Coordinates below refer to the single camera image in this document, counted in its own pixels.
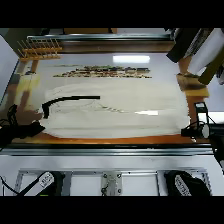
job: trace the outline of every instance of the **white cloth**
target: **white cloth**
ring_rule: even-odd
[[[212,62],[224,46],[224,33],[220,28],[214,28],[198,52],[192,57],[188,72],[196,74]]]
[[[46,92],[46,102],[66,96],[100,100],[61,101],[41,119],[45,133],[60,138],[128,138],[179,134],[189,124],[178,84],[134,78],[77,78],[77,84]],[[136,112],[149,111],[149,114]]]

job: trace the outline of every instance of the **black curved object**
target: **black curved object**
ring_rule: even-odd
[[[51,101],[48,101],[47,103],[42,104],[43,112],[44,112],[44,118],[48,118],[49,116],[49,107],[53,103],[57,103],[59,101],[65,101],[65,100],[99,100],[100,96],[68,96],[68,97],[61,97],[57,98]]]

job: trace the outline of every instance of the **white label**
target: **white label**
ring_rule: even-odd
[[[48,187],[53,182],[54,182],[54,176],[49,172],[46,172],[39,178],[39,183],[43,188]]]
[[[175,177],[175,186],[177,187],[178,191],[182,196],[191,196],[191,193],[189,191],[189,188],[184,183],[183,179],[180,175],[177,175]]]

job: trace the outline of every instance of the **metal bracket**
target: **metal bracket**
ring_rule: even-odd
[[[121,172],[104,172],[101,182],[102,196],[120,196],[122,193]]]

